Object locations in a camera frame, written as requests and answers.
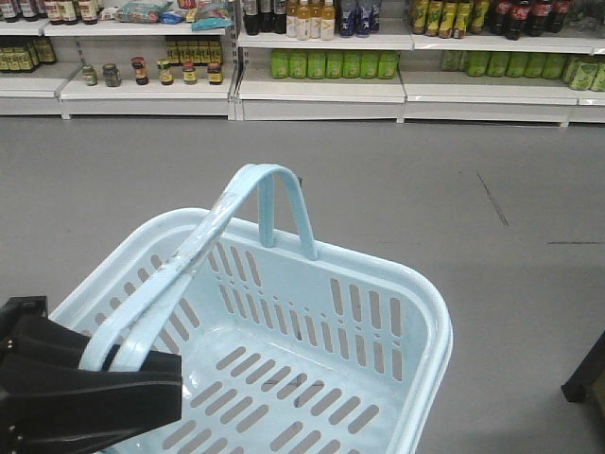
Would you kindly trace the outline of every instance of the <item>dark bottle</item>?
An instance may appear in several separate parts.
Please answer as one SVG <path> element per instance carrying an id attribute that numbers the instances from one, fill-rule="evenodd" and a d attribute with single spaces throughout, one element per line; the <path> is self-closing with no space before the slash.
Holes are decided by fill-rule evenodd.
<path id="1" fill-rule="evenodd" d="M 509 12 L 512 2 L 510 0 L 496 0 L 492 19 L 490 20 L 490 31 L 494 35 L 502 35 L 508 28 Z"/>
<path id="2" fill-rule="evenodd" d="M 263 33 L 269 33 L 273 31 L 273 8 L 271 7 L 271 0 L 260 0 L 261 3 L 261 31 Z"/>
<path id="3" fill-rule="evenodd" d="M 273 1 L 274 30 L 280 35 L 285 34 L 287 6 L 286 0 Z"/>
<path id="4" fill-rule="evenodd" d="M 526 33 L 540 36 L 545 31 L 548 14 L 552 10 L 552 0 L 534 0 L 527 18 Z"/>
<path id="5" fill-rule="evenodd" d="M 244 28 L 249 35 L 258 35 L 260 23 L 256 0 L 244 0 Z"/>
<path id="6" fill-rule="evenodd" d="M 507 40 L 517 41 L 529 16 L 529 0 L 515 0 L 509 11 L 509 29 L 504 33 Z"/>
<path id="7" fill-rule="evenodd" d="M 548 14 L 548 18 L 546 19 L 546 31 L 553 33 L 561 31 L 572 3 L 572 0 L 554 0 L 550 14 Z"/>

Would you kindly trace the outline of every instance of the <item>jar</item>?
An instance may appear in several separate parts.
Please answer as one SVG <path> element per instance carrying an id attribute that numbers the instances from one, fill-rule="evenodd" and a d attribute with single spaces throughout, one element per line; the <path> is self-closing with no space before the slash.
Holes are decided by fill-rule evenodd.
<path id="1" fill-rule="evenodd" d="M 134 57 L 130 60 L 134 68 L 134 79 L 138 85 L 147 85 L 149 77 L 147 76 L 147 67 L 143 57 Z"/>
<path id="2" fill-rule="evenodd" d="M 91 64 L 85 64 L 82 66 L 82 76 L 84 77 L 84 83 L 86 83 L 88 86 L 93 86 L 98 83 L 96 70 Z"/>
<path id="3" fill-rule="evenodd" d="M 186 61 L 182 64 L 182 79 L 187 85 L 198 83 L 198 70 L 192 61 Z"/>
<path id="4" fill-rule="evenodd" d="M 218 61 L 208 63 L 208 81 L 211 85 L 220 85 L 223 82 L 223 68 Z"/>
<path id="5" fill-rule="evenodd" d="M 122 83 L 120 78 L 120 70 L 117 69 L 115 63 L 107 63 L 103 65 L 103 78 L 105 79 L 105 85 L 108 87 L 119 87 Z"/>
<path id="6" fill-rule="evenodd" d="M 170 69 L 170 60 L 158 61 L 158 69 L 160 70 L 160 82 L 162 85 L 172 85 L 174 82 L 174 76 Z"/>

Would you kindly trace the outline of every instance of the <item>green can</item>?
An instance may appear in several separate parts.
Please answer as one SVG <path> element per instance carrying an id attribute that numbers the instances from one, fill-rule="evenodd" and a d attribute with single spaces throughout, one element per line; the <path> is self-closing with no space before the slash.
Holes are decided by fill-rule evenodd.
<path id="1" fill-rule="evenodd" d="M 511 52 L 509 67 L 507 68 L 507 77 L 521 78 L 526 73 L 528 60 L 529 53 L 527 52 Z"/>
<path id="2" fill-rule="evenodd" d="M 544 63 L 544 69 L 542 71 L 543 79 L 560 79 L 567 63 L 567 54 L 548 54 L 546 62 Z"/>
<path id="3" fill-rule="evenodd" d="M 394 50 L 383 50 L 378 59 L 378 78 L 393 79 L 397 74 L 399 54 Z"/>
<path id="4" fill-rule="evenodd" d="M 289 54 L 285 49 L 273 49 L 271 51 L 271 75 L 274 79 L 287 78 L 289 74 Z"/>
<path id="5" fill-rule="evenodd" d="M 359 76 L 362 79 L 374 79 L 378 76 L 378 52 L 366 50 L 361 54 L 361 69 Z"/>
<path id="6" fill-rule="evenodd" d="M 444 50 L 441 52 L 441 71 L 457 71 L 462 58 L 461 50 Z"/>
<path id="7" fill-rule="evenodd" d="M 510 52 L 492 52 L 490 64 L 488 65 L 488 76 L 501 78 L 507 74 L 509 67 Z"/>
<path id="8" fill-rule="evenodd" d="M 605 61 L 598 63 L 598 70 L 596 71 L 595 80 L 593 86 L 590 87 L 593 92 L 605 92 Z"/>
<path id="9" fill-rule="evenodd" d="M 593 86 L 597 71 L 598 61 L 596 58 L 587 57 L 582 59 L 569 82 L 569 88 L 572 90 L 589 90 Z"/>
<path id="10" fill-rule="evenodd" d="M 545 69 L 546 54 L 545 52 L 531 52 L 527 61 L 526 78 L 539 78 Z"/>
<path id="11" fill-rule="evenodd" d="M 359 77 L 361 70 L 361 52 L 358 50 L 345 50 L 342 63 L 342 76 L 346 79 Z"/>
<path id="12" fill-rule="evenodd" d="M 490 64 L 490 52 L 485 50 L 469 51 L 469 66 L 467 73 L 471 77 L 485 76 Z"/>
<path id="13" fill-rule="evenodd" d="M 325 52 L 311 50 L 307 59 L 307 76 L 310 79 L 325 79 Z"/>
<path id="14" fill-rule="evenodd" d="M 325 63 L 325 76 L 329 79 L 340 79 L 342 63 L 344 63 L 344 53 L 341 50 L 329 50 Z"/>
<path id="15" fill-rule="evenodd" d="M 565 68 L 563 69 L 562 81 L 569 84 L 571 82 L 571 78 L 574 76 L 576 72 L 576 68 L 578 68 L 579 62 L 582 60 L 580 55 L 572 55 L 567 59 L 567 63 L 565 64 Z"/>
<path id="16" fill-rule="evenodd" d="M 306 52 L 304 50 L 296 49 L 290 53 L 290 77 L 306 78 Z"/>

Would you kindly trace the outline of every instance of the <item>white shelf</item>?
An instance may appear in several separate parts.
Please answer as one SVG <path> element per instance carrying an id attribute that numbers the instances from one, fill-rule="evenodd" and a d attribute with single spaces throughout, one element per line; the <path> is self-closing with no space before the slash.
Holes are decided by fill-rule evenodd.
<path id="1" fill-rule="evenodd" d="M 77 72 L 80 63 L 42 65 L 32 73 L 0 75 L 0 97 L 52 98 Z"/>
<path id="2" fill-rule="evenodd" d="M 49 22 L 48 19 L 40 19 L 34 22 L 20 19 L 13 23 L 0 21 L 0 36 L 42 36 L 44 27 Z"/>
<path id="3" fill-rule="evenodd" d="M 99 21 L 93 26 L 80 23 L 73 26 L 48 25 L 46 36 L 164 36 L 164 35 L 224 35 L 225 28 L 192 31 L 191 24 L 130 24 L 115 21 Z"/>
<path id="4" fill-rule="evenodd" d="M 334 40 L 323 41 L 312 39 L 300 41 L 277 33 L 259 33 L 255 36 L 239 33 L 237 44 L 240 47 L 261 48 L 313 48 L 313 49 L 378 49 L 378 50 L 412 50 L 413 43 L 403 20 L 383 19 L 380 31 L 367 38 L 342 38 L 335 35 Z"/>
<path id="5" fill-rule="evenodd" d="M 480 35 L 469 33 L 461 40 L 412 35 L 414 50 L 493 50 L 517 52 L 559 52 L 565 54 L 593 54 L 596 40 L 574 30 L 561 33 L 545 32 L 543 36 L 522 35 L 518 41 L 484 31 Z"/>

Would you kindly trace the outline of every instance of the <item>white shelf base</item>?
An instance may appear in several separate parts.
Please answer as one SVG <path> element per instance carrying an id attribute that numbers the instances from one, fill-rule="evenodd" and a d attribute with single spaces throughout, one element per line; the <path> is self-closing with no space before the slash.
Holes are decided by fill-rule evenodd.
<path id="1" fill-rule="evenodd" d="M 127 69 L 119 87 L 106 86 L 102 77 L 97 85 L 87 86 L 78 73 L 60 92 L 63 117 L 77 114 L 230 116 L 231 64 L 224 65 L 220 85 L 208 83 L 204 67 L 198 68 L 199 80 L 195 85 L 186 85 L 177 78 L 172 85 L 162 85 L 157 79 L 151 79 L 147 85 L 137 85 L 127 63 L 118 67 Z M 176 77 L 179 71 L 174 68 Z"/>
<path id="2" fill-rule="evenodd" d="M 255 36 L 239 33 L 237 43 L 240 47 L 256 48 L 309 48 L 309 49 L 379 49 L 379 50 L 412 50 L 413 42 L 401 19 L 383 19 L 380 30 L 367 38 L 341 38 L 335 35 L 334 40 L 322 41 L 311 39 L 300 41 L 277 33 L 259 33 Z"/>
<path id="3" fill-rule="evenodd" d="M 236 94 L 241 119 L 401 119 L 405 94 L 399 78 L 274 79 L 249 64 Z"/>
<path id="4" fill-rule="evenodd" d="M 43 65 L 33 73 L 0 75 L 0 115 L 61 114 L 61 88 L 79 63 Z"/>

